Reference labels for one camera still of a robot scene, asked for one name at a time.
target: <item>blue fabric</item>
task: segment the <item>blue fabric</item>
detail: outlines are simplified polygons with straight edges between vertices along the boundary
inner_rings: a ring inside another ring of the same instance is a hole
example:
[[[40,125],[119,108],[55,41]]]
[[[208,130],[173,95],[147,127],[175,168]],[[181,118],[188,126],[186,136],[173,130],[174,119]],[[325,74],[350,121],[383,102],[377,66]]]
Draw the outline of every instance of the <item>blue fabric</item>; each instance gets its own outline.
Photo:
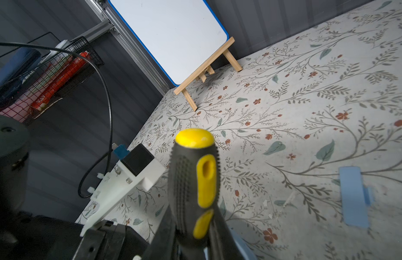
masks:
[[[350,226],[369,227],[366,198],[359,167],[340,167],[342,215]]]
[[[36,49],[22,47],[0,70],[0,109],[22,95],[23,73],[34,69],[41,61],[41,53]]]

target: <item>yellow grip insert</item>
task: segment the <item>yellow grip insert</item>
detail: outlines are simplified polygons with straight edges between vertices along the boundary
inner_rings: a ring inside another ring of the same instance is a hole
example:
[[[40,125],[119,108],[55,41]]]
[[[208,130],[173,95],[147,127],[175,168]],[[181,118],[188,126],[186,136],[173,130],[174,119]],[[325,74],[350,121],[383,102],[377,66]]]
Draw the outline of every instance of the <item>yellow grip insert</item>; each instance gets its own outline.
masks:
[[[212,154],[201,157],[197,163],[198,205],[208,208],[217,192],[217,164]]]
[[[192,232],[192,235],[194,236],[195,239],[202,239],[203,237],[205,237],[213,215],[214,210],[209,209],[197,219],[197,222],[195,223],[194,226],[194,231]]]

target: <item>floral pattern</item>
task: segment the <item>floral pattern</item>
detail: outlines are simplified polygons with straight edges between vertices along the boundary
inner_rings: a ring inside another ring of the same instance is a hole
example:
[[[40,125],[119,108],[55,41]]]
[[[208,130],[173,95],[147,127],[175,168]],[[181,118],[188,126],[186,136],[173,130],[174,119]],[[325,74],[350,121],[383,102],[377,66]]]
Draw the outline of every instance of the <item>floral pattern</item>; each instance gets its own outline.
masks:
[[[171,90],[130,148],[169,168],[174,137],[210,131],[219,208],[259,259],[402,259],[402,0],[373,1]],[[359,166],[370,227],[342,218],[338,168]],[[164,173],[106,217],[151,241],[167,207]],[[95,210],[90,202],[79,217]]]

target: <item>yellow screwdriver handle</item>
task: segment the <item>yellow screwdriver handle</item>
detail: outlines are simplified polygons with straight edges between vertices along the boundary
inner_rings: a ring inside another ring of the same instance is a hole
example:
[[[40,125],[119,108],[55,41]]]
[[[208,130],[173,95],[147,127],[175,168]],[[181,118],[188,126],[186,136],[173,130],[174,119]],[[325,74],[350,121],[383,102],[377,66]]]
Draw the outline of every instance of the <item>yellow screwdriver handle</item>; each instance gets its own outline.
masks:
[[[220,167],[213,135],[204,129],[179,132],[172,149],[168,199],[180,240],[199,245],[205,238],[220,190]]]

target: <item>red package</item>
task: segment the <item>red package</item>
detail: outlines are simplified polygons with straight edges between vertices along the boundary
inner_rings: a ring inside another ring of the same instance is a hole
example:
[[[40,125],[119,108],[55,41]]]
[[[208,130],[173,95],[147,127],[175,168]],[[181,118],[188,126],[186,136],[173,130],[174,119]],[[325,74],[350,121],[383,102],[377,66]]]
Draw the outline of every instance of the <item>red package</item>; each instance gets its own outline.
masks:
[[[89,53],[87,51],[80,53],[84,58],[89,59]],[[63,72],[54,80],[54,82],[39,96],[35,102],[32,103],[31,107],[42,111],[47,107],[48,102],[51,97],[62,87],[65,83],[77,73],[84,65],[86,61],[80,58],[75,58],[73,62],[66,67]]]

